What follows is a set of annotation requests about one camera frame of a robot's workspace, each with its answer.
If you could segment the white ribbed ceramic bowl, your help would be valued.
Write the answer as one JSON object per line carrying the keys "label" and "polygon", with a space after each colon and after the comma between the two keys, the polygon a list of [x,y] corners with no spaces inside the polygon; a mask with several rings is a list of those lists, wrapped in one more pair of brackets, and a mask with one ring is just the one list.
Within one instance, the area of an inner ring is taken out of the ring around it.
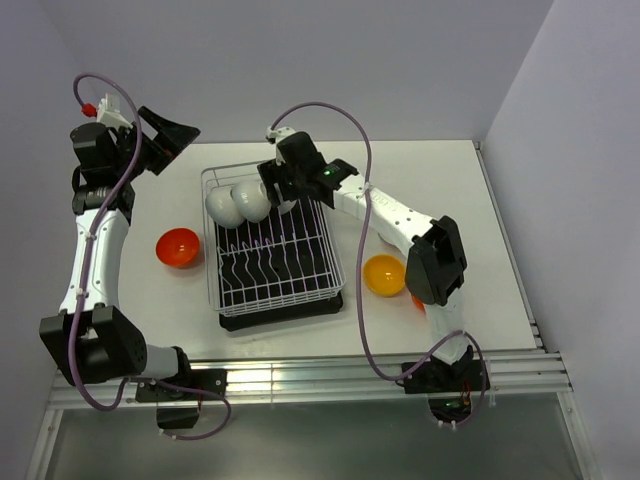
{"label": "white ribbed ceramic bowl", "polygon": [[241,215],[249,222],[259,223],[270,213],[272,204],[262,181],[248,180],[232,187],[232,198]]}

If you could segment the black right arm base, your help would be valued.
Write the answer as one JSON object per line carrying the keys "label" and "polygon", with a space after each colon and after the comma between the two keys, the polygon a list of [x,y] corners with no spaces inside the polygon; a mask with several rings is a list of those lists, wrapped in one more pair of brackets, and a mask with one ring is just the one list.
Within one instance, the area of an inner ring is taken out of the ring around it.
{"label": "black right arm base", "polygon": [[407,395],[427,395],[429,413],[436,425],[452,431],[473,417],[491,388],[486,366],[473,358],[452,365],[433,358],[395,383]]}

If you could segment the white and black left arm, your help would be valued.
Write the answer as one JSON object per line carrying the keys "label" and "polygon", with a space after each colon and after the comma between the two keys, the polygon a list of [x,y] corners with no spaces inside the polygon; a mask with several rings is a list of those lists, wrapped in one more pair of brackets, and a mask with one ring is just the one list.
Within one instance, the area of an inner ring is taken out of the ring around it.
{"label": "white and black left arm", "polygon": [[69,287],[57,315],[40,322],[39,336],[69,383],[98,384],[124,377],[159,379],[172,399],[183,399],[195,375],[179,347],[146,343],[120,311],[118,281],[135,192],[118,181],[131,162],[132,174],[160,174],[199,136],[199,129],[167,120],[146,107],[140,117],[156,132],[139,134],[118,114],[75,128],[70,139],[78,167],[72,175],[76,253]]}

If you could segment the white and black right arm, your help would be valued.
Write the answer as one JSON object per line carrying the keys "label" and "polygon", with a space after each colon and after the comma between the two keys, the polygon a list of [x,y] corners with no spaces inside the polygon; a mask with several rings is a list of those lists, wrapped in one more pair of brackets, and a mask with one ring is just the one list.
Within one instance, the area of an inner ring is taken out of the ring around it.
{"label": "white and black right arm", "polygon": [[473,358],[459,306],[467,260],[457,223],[409,208],[341,159],[327,162],[306,132],[270,129],[266,139],[275,146],[275,158],[258,171],[273,205],[301,198],[321,202],[362,221],[363,233],[373,229],[405,257],[406,288],[424,304],[436,342],[434,381],[446,390],[457,388]]}

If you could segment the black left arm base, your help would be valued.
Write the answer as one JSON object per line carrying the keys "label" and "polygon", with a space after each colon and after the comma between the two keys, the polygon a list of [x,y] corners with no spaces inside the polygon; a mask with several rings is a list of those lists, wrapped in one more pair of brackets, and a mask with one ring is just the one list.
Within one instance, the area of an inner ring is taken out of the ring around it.
{"label": "black left arm base", "polygon": [[190,430],[198,423],[205,400],[220,401],[226,409],[222,430],[231,419],[231,406],[226,399],[227,371],[224,369],[193,370],[187,380],[139,381],[135,402],[156,406],[156,424],[164,432]]}

